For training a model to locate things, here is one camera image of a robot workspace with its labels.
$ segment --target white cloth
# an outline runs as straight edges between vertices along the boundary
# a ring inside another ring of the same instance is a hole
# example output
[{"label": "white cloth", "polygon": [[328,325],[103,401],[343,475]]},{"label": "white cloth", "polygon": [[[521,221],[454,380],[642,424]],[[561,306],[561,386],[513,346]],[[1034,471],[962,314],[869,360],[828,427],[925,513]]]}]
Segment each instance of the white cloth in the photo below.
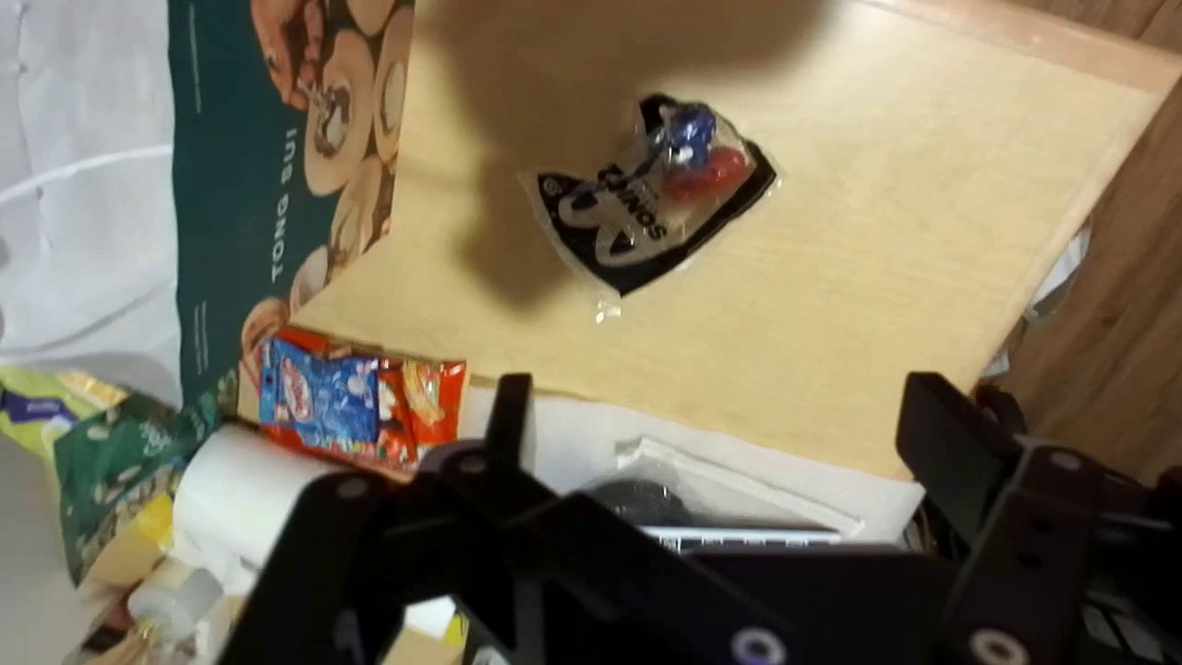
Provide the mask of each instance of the white cloth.
[{"label": "white cloth", "polygon": [[178,399],[164,0],[0,0],[0,365]]}]

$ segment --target chip bag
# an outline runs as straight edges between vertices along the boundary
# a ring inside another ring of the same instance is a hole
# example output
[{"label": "chip bag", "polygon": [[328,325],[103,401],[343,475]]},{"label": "chip bag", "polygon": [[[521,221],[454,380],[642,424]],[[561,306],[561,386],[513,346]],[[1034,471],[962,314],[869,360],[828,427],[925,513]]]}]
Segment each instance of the chip bag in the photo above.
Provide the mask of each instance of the chip bag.
[{"label": "chip bag", "polygon": [[630,151],[594,178],[535,173],[557,251],[621,295],[683,267],[775,185],[769,155],[706,102],[646,97]]},{"label": "chip bag", "polygon": [[259,424],[276,442],[405,481],[456,438],[465,360],[401,358],[283,325],[263,346]]}]

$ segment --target cardboard box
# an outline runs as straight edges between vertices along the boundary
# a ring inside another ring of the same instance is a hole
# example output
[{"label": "cardboard box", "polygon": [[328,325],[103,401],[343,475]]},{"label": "cardboard box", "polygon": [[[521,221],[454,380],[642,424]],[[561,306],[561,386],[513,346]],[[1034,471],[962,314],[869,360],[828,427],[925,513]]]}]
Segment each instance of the cardboard box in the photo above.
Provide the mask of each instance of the cardboard box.
[{"label": "cardboard box", "polygon": [[210,390],[391,221],[409,0],[172,0],[182,386]]}]

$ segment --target wooden wall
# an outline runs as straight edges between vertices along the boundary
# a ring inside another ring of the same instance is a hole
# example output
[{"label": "wooden wall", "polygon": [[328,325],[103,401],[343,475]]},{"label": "wooden wall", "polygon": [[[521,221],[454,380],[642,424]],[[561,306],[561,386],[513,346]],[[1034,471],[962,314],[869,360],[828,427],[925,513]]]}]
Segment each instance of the wooden wall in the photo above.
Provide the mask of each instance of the wooden wall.
[{"label": "wooden wall", "polygon": [[[1182,0],[1019,0],[1182,51]],[[1133,475],[1182,463],[1182,92],[1089,219],[1094,254],[1014,333],[1008,386],[1029,427]]]}]

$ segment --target snack bag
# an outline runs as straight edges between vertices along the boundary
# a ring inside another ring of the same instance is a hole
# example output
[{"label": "snack bag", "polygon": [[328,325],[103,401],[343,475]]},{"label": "snack bag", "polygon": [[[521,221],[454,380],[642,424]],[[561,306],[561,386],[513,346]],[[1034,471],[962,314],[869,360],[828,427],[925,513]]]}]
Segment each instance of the snack bag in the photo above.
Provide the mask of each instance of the snack bag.
[{"label": "snack bag", "polygon": [[405,481],[456,438],[465,360],[400,358],[283,325],[263,346],[259,424],[283,448]]},{"label": "snack bag", "polygon": [[630,155],[597,178],[535,173],[542,226],[621,295],[673,273],[773,185],[765,151],[706,102],[646,97]]},{"label": "snack bag", "polygon": [[161,549],[168,486],[216,422],[212,390],[168,410],[84,371],[0,365],[0,435],[51,469],[75,584],[134,573],[134,540]]}]

